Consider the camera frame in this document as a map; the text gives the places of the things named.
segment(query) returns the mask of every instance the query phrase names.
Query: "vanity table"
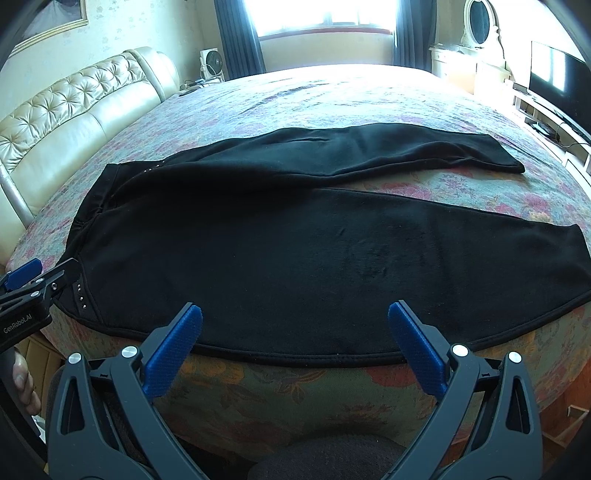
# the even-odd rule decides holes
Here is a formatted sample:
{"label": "vanity table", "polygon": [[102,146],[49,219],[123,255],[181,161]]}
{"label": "vanity table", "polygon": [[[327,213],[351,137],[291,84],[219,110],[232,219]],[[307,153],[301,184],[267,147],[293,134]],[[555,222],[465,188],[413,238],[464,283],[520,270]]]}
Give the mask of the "vanity table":
{"label": "vanity table", "polygon": [[492,5],[487,0],[467,0],[464,26],[459,44],[436,44],[430,48],[432,72],[481,102],[495,106],[502,102],[504,81],[511,73],[505,68]]}

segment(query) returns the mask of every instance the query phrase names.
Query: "television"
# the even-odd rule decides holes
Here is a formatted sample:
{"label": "television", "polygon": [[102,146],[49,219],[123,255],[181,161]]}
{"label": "television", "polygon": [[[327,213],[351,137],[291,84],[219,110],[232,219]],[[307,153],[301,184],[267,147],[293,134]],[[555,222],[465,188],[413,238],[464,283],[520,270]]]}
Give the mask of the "television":
{"label": "television", "polygon": [[532,42],[529,90],[539,103],[591,140],[591,70],[583,60]]}

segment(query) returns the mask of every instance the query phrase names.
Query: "human hand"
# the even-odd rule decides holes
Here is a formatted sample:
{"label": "human hand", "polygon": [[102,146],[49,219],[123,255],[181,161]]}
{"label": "human hand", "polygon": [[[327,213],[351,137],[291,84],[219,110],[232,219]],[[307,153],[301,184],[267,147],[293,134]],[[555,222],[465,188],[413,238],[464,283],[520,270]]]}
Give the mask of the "human hand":
{"label": "human hand", "polygon": [[17,387],[18,398],[26,406],[27,413],[35,416],[41,413],[41,400],[33,391],[33,377],[29,373],[29,367],[25,358],[17,351],[12,367],[12,379]]}

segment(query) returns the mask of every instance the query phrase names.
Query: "blue gripper pad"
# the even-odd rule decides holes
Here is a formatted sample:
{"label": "blue gripper pad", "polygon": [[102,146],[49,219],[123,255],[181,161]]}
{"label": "blue gripper pad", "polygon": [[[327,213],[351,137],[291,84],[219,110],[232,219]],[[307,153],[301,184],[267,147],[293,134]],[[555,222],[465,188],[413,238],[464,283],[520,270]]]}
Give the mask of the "blue gripper pad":
{"label": "blue gripper pad", "polygon": [[41,260],[33,258],[33,260],[25,263],[22,267],[18,267],[14,272],[8,274],[8,279],[4,284],[6,291],[18,290],[24,287],[34,278],[41,275],[43,271],[43,265]]}
{"label": "blue gripper pad", "polygon": [[390,305],[388,326],[423,391],[441,400],[447,391],[445,364],[399,302]]}
{"label": "blue gripper pad", "polygon": [[167,333],[144,367],[142,389],[150,401],[168,391],[178,369],[201,335],[203,316],[201,309],[191,305],[176,325]]}

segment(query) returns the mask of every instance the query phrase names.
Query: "window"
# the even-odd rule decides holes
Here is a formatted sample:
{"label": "window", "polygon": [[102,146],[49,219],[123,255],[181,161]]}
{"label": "window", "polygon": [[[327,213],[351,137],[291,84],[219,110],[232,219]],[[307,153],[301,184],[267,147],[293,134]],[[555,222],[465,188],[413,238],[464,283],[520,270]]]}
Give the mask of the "window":
{"label": "window", "polygon": [[396,0],[246,0],[259,37],[330,27],[378,27],[393,31]]}

